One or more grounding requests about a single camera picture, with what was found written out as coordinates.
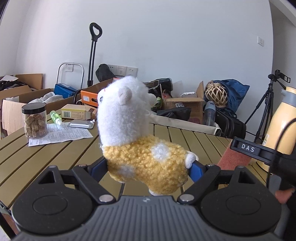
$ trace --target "white spot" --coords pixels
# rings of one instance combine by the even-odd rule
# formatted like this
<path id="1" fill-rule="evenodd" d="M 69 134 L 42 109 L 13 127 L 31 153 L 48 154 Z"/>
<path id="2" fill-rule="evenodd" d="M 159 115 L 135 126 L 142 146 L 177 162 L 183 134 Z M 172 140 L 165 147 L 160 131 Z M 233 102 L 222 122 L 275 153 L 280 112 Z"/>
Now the white spot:
<path id="1" fill-rule="evenodd" d="M 117 173 L 121 176 L 126 177 L 126 178 L 133 178 L 135 175 L 135 171 L 134 171 L 133 167 L 128 166 L 128 165 L 120 166 Z"/>
<path id="2" fill-rule="evenodd" d="M 162 142 L 151 147 L 151 154 L 158 162 L 164 162 L 170 155 L 169 148 Z"/>
<path id="3" fill-rule="evenodd" d="M 149 192 L 150 192 L 150 194 L 151 194 L 152 196 L 163 196 L 163 195 L 161 195 L 161 194 L 157 194 L 157 193 L 151 191 L 150 189 L 149 189 Z"/>

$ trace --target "wall outlet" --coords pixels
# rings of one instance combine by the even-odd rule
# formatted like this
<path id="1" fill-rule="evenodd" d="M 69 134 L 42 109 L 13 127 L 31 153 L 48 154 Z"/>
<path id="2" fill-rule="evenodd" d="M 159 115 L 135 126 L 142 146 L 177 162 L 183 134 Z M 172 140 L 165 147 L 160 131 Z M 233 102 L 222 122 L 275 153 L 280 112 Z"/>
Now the wall outlet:
<path id="1" fill-rule="evenodd" d="M 119 76 L 125 76 L 126 75 L 126 66 L 120 66 L 118 65 L 116 68 L 116 73 L 115 75 L 119 75 Z"/>
<path id="2" fill-rule="evenodd" d="M 66 64 L 65 71 L 72 72 L 73 71 L 73 64 Z"/>
<path id="3" fill-rule="evenodd" d="M 260 44 L 261 46 L 264 46 L 264 40 L 257 36 L 257 43 Z"/>
<path id="4" fill-rule="evenodd" d="M 135 67 L 127 67 L 126 69 L 126 76 L 131 75 L 133 77 L 137 76 L 138 68 Z"/>
<path id="5" fill-rule="evenodd" d="M 109 67 L 110 71 L 115 75 L 117 65 L 108 64 L 108 67 Z"/>

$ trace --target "printed receipt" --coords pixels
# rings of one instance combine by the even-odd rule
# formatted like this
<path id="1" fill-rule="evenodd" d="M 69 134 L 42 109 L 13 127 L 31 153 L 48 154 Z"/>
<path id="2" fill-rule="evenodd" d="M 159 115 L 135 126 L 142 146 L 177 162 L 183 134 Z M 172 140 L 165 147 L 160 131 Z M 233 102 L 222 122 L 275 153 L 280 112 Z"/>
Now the printed receipt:
<path id="1" fill-rule="evenodd" d="M 69 122 L 65 123 L 65 128 L 59 128 L 56 124 L 47 124 L 48 134 L 40 139 L 30 139 L 29 146 L 59 143 L 70 140 L 75 141 L 82 138 L 93 137 L 88 129 L 67 127 L 68 123 Z"/>

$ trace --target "black jar lid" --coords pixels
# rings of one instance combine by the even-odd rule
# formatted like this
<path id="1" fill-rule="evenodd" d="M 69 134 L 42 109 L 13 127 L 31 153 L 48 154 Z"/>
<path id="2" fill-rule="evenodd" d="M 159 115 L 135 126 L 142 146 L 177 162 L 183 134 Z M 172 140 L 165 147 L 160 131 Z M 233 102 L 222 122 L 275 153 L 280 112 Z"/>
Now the black jar lid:
<path id="1" fill-rule="evenodd" d="M 22 107 L 22 113 L 25 115 L 39 114 L 44 111 L 46 111 L 46 104 L 40 102 L 26 104 Z"/>

